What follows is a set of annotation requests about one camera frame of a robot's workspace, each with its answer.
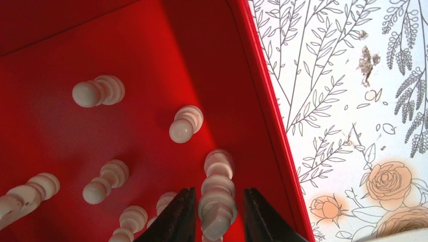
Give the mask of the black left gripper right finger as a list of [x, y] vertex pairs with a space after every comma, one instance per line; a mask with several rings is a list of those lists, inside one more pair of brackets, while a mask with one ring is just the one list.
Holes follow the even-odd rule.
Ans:
[[256, 188], [244, 190], [244, 234], [249, 242], [307, 242]]

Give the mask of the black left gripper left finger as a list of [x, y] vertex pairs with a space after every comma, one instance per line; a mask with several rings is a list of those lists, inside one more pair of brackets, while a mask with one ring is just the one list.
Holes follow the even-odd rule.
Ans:
[[195, 188], [181, 189], [134, 242], [188, 242], [196, 237]]

